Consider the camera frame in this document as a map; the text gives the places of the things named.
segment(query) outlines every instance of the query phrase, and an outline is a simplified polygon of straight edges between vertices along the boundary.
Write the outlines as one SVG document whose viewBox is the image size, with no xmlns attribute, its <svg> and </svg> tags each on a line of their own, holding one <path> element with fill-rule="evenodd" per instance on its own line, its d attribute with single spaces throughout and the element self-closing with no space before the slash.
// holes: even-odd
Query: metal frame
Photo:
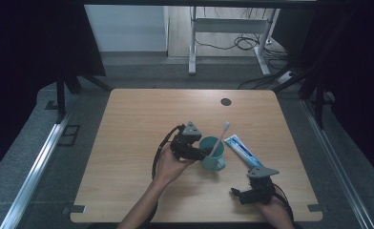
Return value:
<svg viewBox="0 0 374 229">
<path fill-rule="evenodd" d="M 193 7 L 191 18 L 191 40 L 188 74 L 196 74 L 196 32 L 230 32 L 230 33 L 257 33 L 260 34 L 260 44 L 254 48 L 264 76 L 270 75 L 267 63 L 264 61 L 263 50 L 268 33 L 273 25 L 276 9 L 270 9 L 271 15 L 267 20 L 258 19 L 214 19 L 197 18 L 197 7 Z"/>
<path fill-rule="evenodd" d="M 309 104 L 309 101 L 302 100 L 301 103 L 306 111 L 309 122 L 311 123 L 312 128 L 314 129 L 315 134 L 317 135 L 317 138 L 323 147 L 323 151 L 327 157 L 327 161 L 330 163 L 334 173 L 336 174 L 336 178 L 342 186 L 342 190 L 347 197 L 347 200 L 351 208 L 353 209 L 354 215 L 359 221 L 359 224 L 363 229 L 374 228 L 374 223 L 369 216 L 368 210 L 366 209 L 364 202 L 360 197 L 360 194 L 357 192 L 356 188 L 353 186 L 353 183 L 348 177 L 347 172 L 345 171 L 339 157 L 337 156 L 335 149 L 330 143 L 329 138 L 327 137 L 324 130 L 320 128 L 317 121 L 313 118 L 313 109 Z"/>
<path fill-rule="evenodd" d="M 70 0 L 65 4 L 78 5 L 134 5 L 224 8 L 333 8 L 345 7 L 352 0 Z"/>
<path fill-rule="evenodd" d="M 52 152 L 58 143 L 59 137 L 62 135 L 68 120 L 71 117 L 76 99 L 77 95 L 73 95 L 68 103 L 68 111 L 64 115 L 63 119 L 60 123 L 53 125 L 50 135 L 47 137 L 44 146 L 39 152 L 37 159 L 33 163 L 32 168 L 26 177 L 26 180 L 21 186 L 11 208 L 6 214 L 6 217 L 0 226 L 1 229 L 12 229 L 18 226 L 20 219 L 23 217 L 24 212 L 30 203 L 32 194 L 35 191 L 36 186 L 38 185 L 38 182 L 45 171 L 45 168 L 47 167 Z"/>
</svg>

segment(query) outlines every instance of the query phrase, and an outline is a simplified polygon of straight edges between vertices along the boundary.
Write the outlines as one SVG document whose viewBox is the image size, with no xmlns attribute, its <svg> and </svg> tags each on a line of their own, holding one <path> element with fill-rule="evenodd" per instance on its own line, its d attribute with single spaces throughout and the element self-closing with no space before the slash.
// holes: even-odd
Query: power strip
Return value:
<svg viewBox="0 0 374 229">
<path fill-rule="evenodd" d="M 280 77 L 277 81 L 280 83 L 280 84 L 283 84 L 285 83 L 288 79 L 290 79 L 292 77 L 293 73 L 291 71 L 288 71 L 286 72 L 285 74 L 282 75 L 282 77 Z"/>
</svg>

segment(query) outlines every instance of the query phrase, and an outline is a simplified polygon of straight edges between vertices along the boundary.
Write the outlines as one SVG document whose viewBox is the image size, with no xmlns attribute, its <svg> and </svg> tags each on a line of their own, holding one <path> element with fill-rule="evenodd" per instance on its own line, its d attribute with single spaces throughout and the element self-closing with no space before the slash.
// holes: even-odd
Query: aluminum rail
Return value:
<svg viewBox="0 0 374 229">
<path fill-rule="evenodd" d="M 335 149 L 329 141 L 329 138 L 327 137 L 324 130 L 321 129 L 318 123 L 315 121 L 312 107 L 310 106 L 308 101 L 302 100 L 301 103 L 306 110 L 309 122 L 311 123 L 318 140 L 322 144 L 323 151 L 327 157 L 327 160 L 332 166 L 332 169 L 342 186 L 344 195 L 347 197 L 347 200 L 351 208 L 353 209 L 354 215 L 359 221 L 359 224 L 363 229 L 373 229 L 374 223 L 372 222 L 371 217 L 368 214 L 368 210 L 366 209 L 363 200 L 361 199 L 359 193 L 348 177 L 347 172 L 345 171 L 340 159 L 338 158 Z"/>
<path fill-rule="evenodd" d="M 26 180 L 20 188 L 11 208 L 5 216 L 5 219 L 0 226 L 0 229 L 12 229 L 16 228 L 23 217 L 27 206 L 30 203 L 33 192 L 35 191 L 42 174 L 47 167 L 48 161 L 52 155 L 55 146 L 58 143 L 59 137 L 62 135 L 65 127 L 68 123 L 69 118 L 73 112 L 74 102 L 77 99 L 77 95 L 73 95 L 68 102 L 68 110 L 63 117 L 60 124 L 54 124 L 50 135 L 44 143 L 41 151 L 38 154 L 37 159 L 32 165 Z"/>
</svg>

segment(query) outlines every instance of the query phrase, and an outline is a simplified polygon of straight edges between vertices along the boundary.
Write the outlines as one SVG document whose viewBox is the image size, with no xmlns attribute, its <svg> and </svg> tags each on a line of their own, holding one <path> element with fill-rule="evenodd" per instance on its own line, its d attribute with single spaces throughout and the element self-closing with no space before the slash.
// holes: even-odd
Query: toothbrush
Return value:
<svg viewBox="0 0 374 229">
<path fill-rule="evenodd" d="M 223 136 L 225 135 L 225 132 L 229 129 L 229 126 L 230 126 L 229 122 L 225 122 L 225 124 L 223 125 L 223 133 L 218 138 L 217 143 L 215 143 L 215 146 L 214 146 L 213 150 L 211 151 L 210 155 L 208 155 L 208 156 L 212 156 L 214 154 L 214 152 L 217 150 L 217 147 L 218 147 L 220 141 L 223 139 Z"/>
</svg>

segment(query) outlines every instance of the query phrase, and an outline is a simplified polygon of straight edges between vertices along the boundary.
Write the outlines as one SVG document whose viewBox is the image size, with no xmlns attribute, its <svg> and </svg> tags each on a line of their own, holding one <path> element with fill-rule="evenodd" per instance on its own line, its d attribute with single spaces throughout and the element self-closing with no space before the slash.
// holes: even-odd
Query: black curtain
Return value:
<svg viewBox="0 0 374 229">
<path fill-rule="evenodd" d="M 59 74 L 105 75 L 84 6 L 64 2 L 0 1 L 0 160 L 41 88 Z"/>
<path fill-rule="evenodd" d="M 326 70 L 333 113 L 374 166 L 374 1 L 361 1 Z"/>
</svg>

